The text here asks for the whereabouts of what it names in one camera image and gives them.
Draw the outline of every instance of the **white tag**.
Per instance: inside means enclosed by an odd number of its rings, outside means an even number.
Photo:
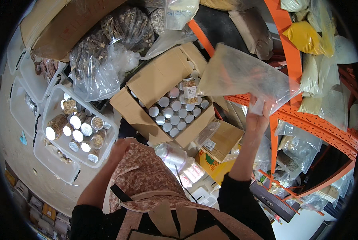
[[[197,86],[188,87],[188,88],[183,87],[184,97],[186,99],[197,97],[196,88],[197,88]]]
[[[297,145],[299,144],[299,141],[300,141],[300,138],[294,137],[294,138],[292,139],[292,145],[297,146]]]
[[[207,148],[208,150],[212,151],[215,148],[216,143],[214,143],[212,140],[208,139],[203,146]]]

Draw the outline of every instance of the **cardboard box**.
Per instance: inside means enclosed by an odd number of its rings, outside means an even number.
[[[100,19],[125,0],[37,0],[20,23],[26,49],[62,60]]]
[[[175,138],[172,138],[140,107],[129,92],[129,89],[132,90],[138,99],[150,108],[182,79],[191,74],[192,69],[188,64],[187,55],[192,56],[193,61],[202,61],[204,58],[195,46],[194,48],[188,47],[188,45],[193,46],[193,43],[184,45],[187,46],[185,47],[187,54],[180,47],[168,50],[136,73],[127,82],[126,87],[110,100],[111,105],[127,122],[154,145],[175,140],[178,145],[185,147],[215,118],[213,104],[210,101],[210,106],[203,110],[199,117]]]
[[[57,211],[56,209],[52,208],[51,206],[49,206],[48,204],[44,203],[43,204],[43,211],[42,213],[44,215],[46,215],[47,217],[51,218],[52,220],[55,221],[56,217],[57,217]]]
[[[195,160],[219,185],[221,185],[224,175],[231,170],[233,164],[235,163],[235,160],[219,163],[203,150],[199,151],[199,153],[195,156]]]
[[[219,128],[201,149],[214,160],[222,163],[231,149],[237,148],[244,131],[225,121],[215,120],[215,122],[220,123]]]

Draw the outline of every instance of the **shelf rack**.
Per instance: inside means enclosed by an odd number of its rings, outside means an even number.
[[[282,46],[284,49],[284,55],[286,59],[286,63],[278,62],[278,63],[270,63],[271,66],[277,68],[279,66],[286,65],[286,74],[290,77],[290,79],[294,79],[295,82],[290,81],[290,87],[292,84],[300,83],[301,75],[302,75],[302,62],[301,62],[301,53],[295,46],[288,40],[286,36],[282,33],[292,24],[290,15],[287,11],[280,8],[280,0],[264,0],[266,3],[269,12],[272,15],[274,23],[279,32],[279,36],[282,42]],[[188,26],[192,29],[195,35],[198,37],[201,44],[204,46],[207,53],[212,57],[214,55],[215,49],[211,45],[207,36],[204,34],[200,26],[193,19],[188,23]],[[350,103],[354,101],[354,99],[358,99],[358,86],[354,79],[354,75],[352,74],[351,68],[346,68],[346,66],[339,67],[340,80],[349,88],[351,91]],[[226,100],[249,106],[249,95],[248,94],[239,94],[234,96],[225,96]],[[273,115],[269,118],[270,130],[271,130],[271,173],[268,175],[267,173],[260,170],[260,172],[268,177],[270,180],[270,185],[272,182],[275,182],[277,185],[285,189],[290,195],[284,199],[290,199],[292,197],[303,197],[309,195],[315,191],[321,190],[326,186],[334,183],[336,180],[343,177],[347,174],[352,168],[355,166],[356,156],[358,152],[358,132],[354,129],[347,129],[347,131],[342,131],[337,127],[333,126],[329,122],[324,119],[319,118],[318,116],[308,114],[308,113],[298,113],[297,110],[301,104],[301,94],[295,96],[282,106],[279,110],[277,110]],[[276,157],[277,157],[277,144],[278,137],[274,135],[274,132],[277,128],[278,120],[281,119],[285,122],[291,123],[292,125],[299,127],[307,132],[310,132],[316,137],[321,138],[323,141],[327,142],[331,146],[337,148],[341,152],[345,153],[349,160],[342,166],[337,172],[328,177],[325,181],[316,185],[314,188],[301,192],[300,194],[296,194],[290,188],[285,188],[276,180],[273,179],[273,174],[276,167]]]

